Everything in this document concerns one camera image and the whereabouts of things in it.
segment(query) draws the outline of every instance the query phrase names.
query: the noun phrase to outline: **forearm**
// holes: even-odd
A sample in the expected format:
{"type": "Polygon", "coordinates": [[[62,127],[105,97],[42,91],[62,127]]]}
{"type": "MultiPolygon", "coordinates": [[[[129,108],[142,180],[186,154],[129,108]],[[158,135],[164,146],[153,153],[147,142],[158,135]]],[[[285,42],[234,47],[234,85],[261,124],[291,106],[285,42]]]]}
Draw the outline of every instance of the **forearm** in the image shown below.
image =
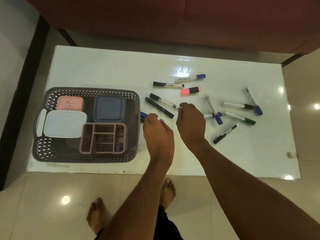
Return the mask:
{"type": "Polygon", "coordinates": [[[238,237],[320,239],[320,225],[282,194],[247,173],[205,141],[194,151],[238,237]]]}
{"type": "Polygon", "coordinates": [[[160,190],[167,171],[167,166],[151,162],[99,239],[153,239],[160,190]]]}

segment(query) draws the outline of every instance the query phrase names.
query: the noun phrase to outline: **foot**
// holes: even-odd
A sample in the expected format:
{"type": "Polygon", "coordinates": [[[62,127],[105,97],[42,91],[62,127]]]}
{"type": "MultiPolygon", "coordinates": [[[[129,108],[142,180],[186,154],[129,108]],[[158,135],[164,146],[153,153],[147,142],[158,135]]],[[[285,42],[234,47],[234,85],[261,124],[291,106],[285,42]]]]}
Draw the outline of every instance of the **foot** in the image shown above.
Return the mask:
{"type": "Polygon", "coordinates": [[[95,235],[108,224],[107,214],[108,212],[102,198],[99,197],[92,202],[88,212],[87,222],[95,235]]]}
{"type": "Polygon", "coordinates": [[[159,205],[163,206],[164,209],[168,209],[170,204],[174,201],[176,197],[176,188],[171,179],[166,178],[163,182],[161,193],[160,193],[160,202],[159,205]]]}

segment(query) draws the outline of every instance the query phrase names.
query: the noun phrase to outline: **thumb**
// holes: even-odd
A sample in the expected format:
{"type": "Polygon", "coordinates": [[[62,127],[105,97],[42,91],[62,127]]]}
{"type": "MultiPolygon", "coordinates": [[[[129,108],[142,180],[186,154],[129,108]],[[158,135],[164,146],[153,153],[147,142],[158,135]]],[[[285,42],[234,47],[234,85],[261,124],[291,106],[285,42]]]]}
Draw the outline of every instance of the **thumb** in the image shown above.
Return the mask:
{"type": "Polygon", "coordinates": [[[163,121],[163,119],[160,120],[161,124],[163,125],[163,127],[165,128],[166,131],[170,131],[170,127],[167,126],[167,124],[163,121]]]}
{"type": "Polygon", "coordinates": [[[183,109],[178,108],[178,118],[176,124],[178,125],[182,121],[182,116],[183,116],[183,109]]]}

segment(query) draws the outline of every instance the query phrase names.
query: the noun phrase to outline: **white lid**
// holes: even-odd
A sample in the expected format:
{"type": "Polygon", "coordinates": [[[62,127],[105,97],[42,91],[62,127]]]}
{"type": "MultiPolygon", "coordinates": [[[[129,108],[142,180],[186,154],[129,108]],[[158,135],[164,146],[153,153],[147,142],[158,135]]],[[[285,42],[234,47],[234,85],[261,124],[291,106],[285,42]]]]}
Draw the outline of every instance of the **white lid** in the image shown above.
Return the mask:
{"type": "Polygon", "coordinates": [[[48,137],[78,138],[87,115],[81,111],[52,110],[47,114],[43,133],[48,137]]]}

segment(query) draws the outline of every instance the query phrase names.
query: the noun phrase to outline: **table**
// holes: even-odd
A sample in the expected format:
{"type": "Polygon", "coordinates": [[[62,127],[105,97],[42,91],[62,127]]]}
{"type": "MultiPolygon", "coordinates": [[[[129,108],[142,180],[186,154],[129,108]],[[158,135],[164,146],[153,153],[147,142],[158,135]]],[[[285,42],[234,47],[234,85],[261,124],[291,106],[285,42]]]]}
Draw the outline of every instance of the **table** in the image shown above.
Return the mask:
{"type": "MultiPolygon", "coordinates": [[[[228,110],[257,121],[239,126],[218,144],[212,141],[232,126],[236,119],[223,116],[223,125],[207,119],[205,137],[214,148],[231,161],[257,177],[300,178],[291,127],[290,110],[281,65],[245,61],[175,56],[118,50],[57,46],[54,52],[46,90],[52,87],[96,87],[128,89],[137,92],[141,111],[157,113],[175,136],[175,154],[168,175],[204,176],[204,170],[182,142],[175,125],[177,110],[162,104],[173,119],[166,117],[144,101],[150,92],[174,103],[193,103],[202,113],[211,113],[205,100],[209,95],[217,110],[228,110]],[[199,86],[201,91],[181,96],[179,89],[153,87],[152,82],[173,83],[177,77],[206,74],[202,80],[185,82],[186,87],[199,86]],[[223,106],[221,101],[251,103],[245,92],[249,86],[262,108],[262,116],[253,111],[223,106]]],[[[150,158],[140,128],[138,153],[127,163],[46,163],[29,157],[28,171],[68,173],[143,174],[150,158]]]]}

